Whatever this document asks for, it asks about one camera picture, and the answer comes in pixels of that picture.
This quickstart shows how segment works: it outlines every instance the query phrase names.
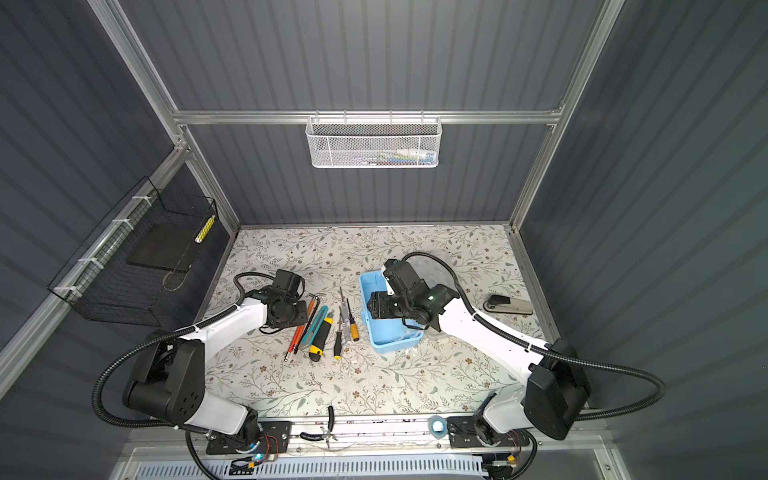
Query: table surface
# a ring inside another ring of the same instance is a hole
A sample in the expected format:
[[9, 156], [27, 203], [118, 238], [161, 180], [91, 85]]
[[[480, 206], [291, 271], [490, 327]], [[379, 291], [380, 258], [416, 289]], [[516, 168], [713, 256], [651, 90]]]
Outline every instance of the table surface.
[[[323, 304], [334, 311], [335, 319], [339, 318], [339, 286], [343, 288], [358, 319], [360, 341], [347, 345], [341, 360], [328, 356], [310, 362], [299, 352], [284, 362], [294, 329], [272, 336], [252, 331], [206, 364], [207, 389], [252, 406], [262, 417], [274, 418], [325, 415], [328, 405], [337, 415], [467, 412], [475, 410], [489, 390], [517, 384], [486, 355], [444, 334], [430, 333], [416, 347], [385, 355], [373, 349], [360, 320], [359, 275], [380, 269], [388, 258], [416, 250], [433, 253], [452, 265], [476, 306], [492, 293], [529, 300], [501, 225], [241, 230], [208, 315], [236, 298], [235, 274], [293, 270], [306, 279], [307, 292], [324, 295]], [[420, 261], [425, 262], [423, 266], [432, 262]], [[264, 284], [258, 277], [243, 280], [246, 290]], [[535, 315], [493, 316], [543, 338]]]

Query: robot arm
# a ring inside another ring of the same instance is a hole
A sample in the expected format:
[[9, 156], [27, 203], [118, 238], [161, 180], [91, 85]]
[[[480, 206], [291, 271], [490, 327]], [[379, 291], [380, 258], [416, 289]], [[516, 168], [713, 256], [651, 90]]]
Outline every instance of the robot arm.
[[300, 284], [300, 276], [278, 270], [271, 285], [245, 293], [235, 310], [218, 321], [142, 351], [124, 390], [123, 404], [174, 425], [232, 435], [245, 446], [254, 443], [259, 435], [256, 413], [207, 392], [205, 364], [251, 330], [306, 323], [306, 303], [298, 301]]
[[474, 346], [504, 367], [524, 387], [509, 386], [492, 393], [475, 413], [478, 437], [489, 445], [513, 429], [536, 427], [562, 440], [590, 395], [580, 366], [558, 362], [510, 342], [475, 319], [515, 336], [529, 346], [566, 356], [576, 352], [562, 339], [549, 345], [520, 333], [483, 312], [470, 313], [459, 294], [445, 285], [429, 288], [407, 261], [388, 260], [382, 269], [387, 292], [374, 292], [371, 316], [413, 319]]

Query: tape roll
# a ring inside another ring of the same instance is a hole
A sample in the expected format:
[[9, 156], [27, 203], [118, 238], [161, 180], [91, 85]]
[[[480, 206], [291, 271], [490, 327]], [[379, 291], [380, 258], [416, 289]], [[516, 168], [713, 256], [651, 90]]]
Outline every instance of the tape roll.
[[448, 422], [440, 415], [432, 415], [427, 420], [427, 426], [429, 427], [429, 433], [440, 440], [448, 433]]

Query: black mounting plate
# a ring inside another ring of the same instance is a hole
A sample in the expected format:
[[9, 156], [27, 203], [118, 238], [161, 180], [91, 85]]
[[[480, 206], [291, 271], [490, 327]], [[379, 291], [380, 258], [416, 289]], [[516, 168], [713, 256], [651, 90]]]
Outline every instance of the black mounting plate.
[[[290, 440], [290, 427], [291, 422], [259, 422], [261, 424], [262, 433], [272, 436], [277, 439], [277, 451], [278, 453], [285, 453], [288, 451], [288, 440]], [[274, 453], [275, 442], [270, 439], [270, 455]], [[208, 441], [208, 446], [205, 448], [206, 455], [239, 455], [235, 449], [239, 447], [239, 444], [230, 441], [226, 437], [217, 437], [214, 440]], [[261, 442], [259, 448], [253, 453], [265, 453], [266, 443]]]
[[[452, 449], [476, 449], [488, 446], [483, 445], [475, 434], [475, 420], [471, 416], [448, 417], [445, 420], [448, 423], [448, 437]], [[528, 437], [515, 430], [501, 437], [502, 440], [497, 445], [493, 445], [494, 447], [527, 447], [531, 444]]]

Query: gray panel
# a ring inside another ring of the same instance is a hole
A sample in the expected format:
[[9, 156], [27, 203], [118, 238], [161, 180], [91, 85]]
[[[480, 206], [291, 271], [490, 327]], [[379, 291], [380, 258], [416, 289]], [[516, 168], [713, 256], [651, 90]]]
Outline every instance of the gray panel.
[[0, 3], [5, 343], [101, 219], [172, 145], [81, 2]]
[[556, 108], [599, 0], [121, 4], [182, 110]]
[[[609, 420], [634, 478], [768, 473], [765, 18], [765, 2], [629, 2], [521, 229], [580, 356], [667, 381]], [[590, 377], [598, 408], [647, 392]]]
[[[59, 267], [173, 145], [85, 2], [0, 2], [0, 71], [4, 346]], [[0, 402], [3, 478], [109, 474], [128, 431], [95, 417], [93, 381], [146, 332], [65, 318]], [[125, 413], [127, 369], [116, 375], [106, 401]]]
[[440, 165], [312, 166], [304, 128], [191, 127], [243, 224], [507, 220], [544, 125], [448, 125]]

